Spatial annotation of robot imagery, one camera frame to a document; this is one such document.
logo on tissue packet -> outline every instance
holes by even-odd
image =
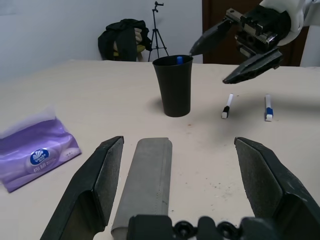
[[[32,165],[38,165],[38,164],[42,163],[48,157],[49,157],[48,150],[44,149],[44,148],[40,148],[31,154],[30,162]]]

purple tissue packet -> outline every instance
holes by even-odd
[[[76,139],[51,118],[0,138],[0,181],[9,193],[81,154]]]

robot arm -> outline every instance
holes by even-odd
[[[248,59],[223,82],[237,84],[280,66],[283,55],[277,46],[293,41],[303,26],[320,25],[320,0],[263,0],[255,9],[241,14],[229,9],[219,24],[206,31],[190,50],[190,55],[214,49],[232,25],[237,49]]]

plastic cup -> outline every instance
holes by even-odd
[[[193,59],[188,55],[174,55],[153,61],[164,113],[169,117],[182,117],[190,112]]]

table surface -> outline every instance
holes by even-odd
[[[69,61],[28,77],[0,83],[0,131],[54,106],[83,154],[24,187],[0,187],[0,235],[36,240],[45,230],[71,177],[100,142],[124,136],[120,180],[109,226],[95,240],[112,239],[115,217],[137,142],[168,137],[173,144],[169,216],[195,224],[200,216],[238,225],[253,216],[241,180],[235,137],[272,149],[320,204],[320,71],[280,67],[256,79],[225,85],[235,66],[194,64],[191,112],[163,113],[151,63]],[[230,93],[228,119],[221,119]],[[271,94],[273,122],[264,121]]]

